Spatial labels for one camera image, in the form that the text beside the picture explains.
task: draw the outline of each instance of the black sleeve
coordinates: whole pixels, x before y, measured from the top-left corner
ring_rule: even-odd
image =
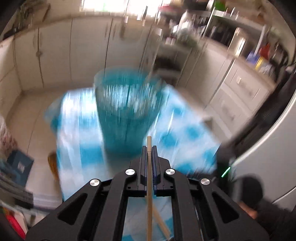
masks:
[[[271,240],[296,240],[296,215],[262,199],[256,207],[256,221],[268,232]]]

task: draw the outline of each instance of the table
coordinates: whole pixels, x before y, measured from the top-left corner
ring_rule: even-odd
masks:
[[[184,174],[212,173],[218,141],[172,86],[165,86],[163,91],[166,102],[147,134],[152,136],[152,145],[172,168]],[[89,180],[108,180],[129,167],[130,159],[119,160],[104,151],[93,88],[67,92],[46,115],[56,129],[57,165],[65,200]],[[170,198],[154,196],[153,202],[173,236]],[[122,240],[146,240],[146,219],[145,199],[129,198]],[[165,240],[156,223],[152,239]]]

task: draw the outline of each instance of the teal trash bin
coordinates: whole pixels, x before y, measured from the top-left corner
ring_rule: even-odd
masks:
[[[134,156],[163,104],[161,81],[133,69],[106,69],[94,77],[106,151]]]

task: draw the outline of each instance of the triangular cutout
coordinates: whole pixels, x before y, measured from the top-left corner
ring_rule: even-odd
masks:
[[[80,213],[80,210],[87,198],[87,194],[81,194],[76,200],[74,200],[69,206],[67,206],[63,211],[58,215],[58,219],[62,220],[69,225],[73,225]]]
[[[227,202],[224,199],[222,199],[217,193],[214,192],[212,195],[221,215],[223,223],[229,223],[239,218],[238,213],[235,210],[233,210],[233,208],[229,206]]]

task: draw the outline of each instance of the hand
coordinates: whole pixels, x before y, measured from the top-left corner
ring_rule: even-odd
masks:
[[[244,202],[240,202],[239,206],[241,207],[241,209],[243,209],[247,214],[249,214],[249,216],[253,219],[256,219],[258,216],[257,211],[255,211],[254,209],[250,208],[249,206],[247,206]]]

